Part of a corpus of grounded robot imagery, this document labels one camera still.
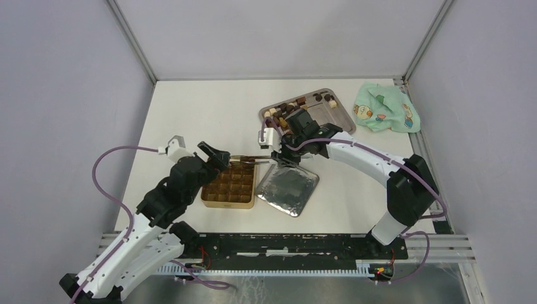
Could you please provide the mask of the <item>metal serving tongs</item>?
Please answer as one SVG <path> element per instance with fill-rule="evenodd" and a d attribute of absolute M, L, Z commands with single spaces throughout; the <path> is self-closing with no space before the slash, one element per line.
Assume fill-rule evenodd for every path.
<path fill-rule="evenodd" d="M 271 157 L 272 156 L 270 156 L 270 155 L 260 155 L 260 156 L 232 155 L 231 158 L 230 158 L 230 163 L 229 164 L 231 164 L 231 163 L 247 163 L 247 164 L 254 164 L 254 165 L 264 165 L 264 164 L 273 165 L 273 163 L 270 162 Z M 297 166 L 297 165 L 300 164 L 300 162 L 309 161 L 309 160 L 312 160 L 312 159 L 313 159 L 312 155 L 304 155 L 304 156 L 299 157 L 297 162 L 295 162 L 293 160 L 291 160 L 291 161 L 294 162 L 294 166 Z"/>

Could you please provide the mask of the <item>gold chocolate box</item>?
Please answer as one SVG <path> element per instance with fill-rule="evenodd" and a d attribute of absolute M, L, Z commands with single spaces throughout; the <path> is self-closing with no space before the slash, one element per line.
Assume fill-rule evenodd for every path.
<path fill-rule="evenodd" d="M 255 204 L 256 165 L 232 161 L 230 167 L 203 186 L 200 198 L 208 208 L 251 209 Z"/>

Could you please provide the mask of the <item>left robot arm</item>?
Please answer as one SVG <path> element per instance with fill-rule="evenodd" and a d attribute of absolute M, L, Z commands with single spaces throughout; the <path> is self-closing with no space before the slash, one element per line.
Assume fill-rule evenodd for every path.
<path fill-rule="evenodd" d="M 180 256 L 197 254 L 197 232 L 176 219 L 186 212 L 203 186 L 229 168 L 231 160 L 228 151 L 204 141 L 198 148 L 207 160 L 187 150 L 181 136 L 174 136 L 164 147 L 148 148 L 166 156 L 173 166 L 169 175 L 144 195 L 134 212 L 94 182 L 104 196 L 126 212 L 129 223 L 89 266 L 61 278 L 60 286 L 70 303 L 122 303 L 161 266 Z"/>

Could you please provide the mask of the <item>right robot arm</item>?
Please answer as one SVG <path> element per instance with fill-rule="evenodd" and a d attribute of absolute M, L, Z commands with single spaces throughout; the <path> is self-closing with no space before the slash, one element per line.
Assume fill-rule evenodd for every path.
<path fill-rule="evenodd" d="M 305 155 L 320 155 L 341 162 L 376 180 L 386 189 L 387 210 L 368 232 L 367 253 L 382 258 L 391 243 L 419 220 L 434 202 L 441 202 L 438 187 L 423 157 L 407 158 L 376 150 L 333 123 L 318 124 L 305 110 L 285 120 L 291 131 L 282 133 L 267 117 L 258 133 L 262 149 L 278 163 L 297 165 Z"/>

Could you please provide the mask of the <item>silver box lid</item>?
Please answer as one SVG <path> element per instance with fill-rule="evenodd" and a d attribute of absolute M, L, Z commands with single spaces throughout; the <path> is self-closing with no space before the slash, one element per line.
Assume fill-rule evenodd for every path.
<path fill-rule="evenodd" d="M 257 185 L 255 196 L 291 217 L 299 217 L 319 180 L 317 174 L 302 167 L 274 164 Z"/>

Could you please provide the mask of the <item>steel tray with chocolates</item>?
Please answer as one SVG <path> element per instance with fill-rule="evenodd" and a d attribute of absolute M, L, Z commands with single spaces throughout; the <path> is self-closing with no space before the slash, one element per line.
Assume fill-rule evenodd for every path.
<path fill-rule="evenodd" d="M 319 125 L 334 124 L 350 134 L 356 131 L 356 125 L 343 103 L 333 90 L 327 88 L 264 106 L 258 112 L 258 116 L 261 121 L 271 116 L 278 127 L 285 133 L 290 133 L 288 125 L 286 123 L 281 125 L 281 122 L 299 109 L 307 111 Z"/>

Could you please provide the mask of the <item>green printed cloth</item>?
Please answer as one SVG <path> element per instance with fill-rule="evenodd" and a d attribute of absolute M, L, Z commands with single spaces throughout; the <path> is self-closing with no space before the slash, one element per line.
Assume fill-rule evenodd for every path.
<path fill-rule="evenodd" d="M 365 83 L 356 96 L 352 115 L 357 125 L 373 132 L 421 131 L 421 119 L 408 94 L 401 87 Z"/>

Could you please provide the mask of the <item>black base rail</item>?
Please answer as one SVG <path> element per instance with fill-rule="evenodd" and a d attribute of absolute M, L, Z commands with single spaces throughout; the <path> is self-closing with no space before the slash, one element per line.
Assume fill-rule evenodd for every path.
<path fill-rule="evenodd" d="M 186 244 L 181 262 L 209 270 L 356 270 L 358 261 L 408 259 L 406 243 L 381 245 L 364 234 L 204 233 Z"/>

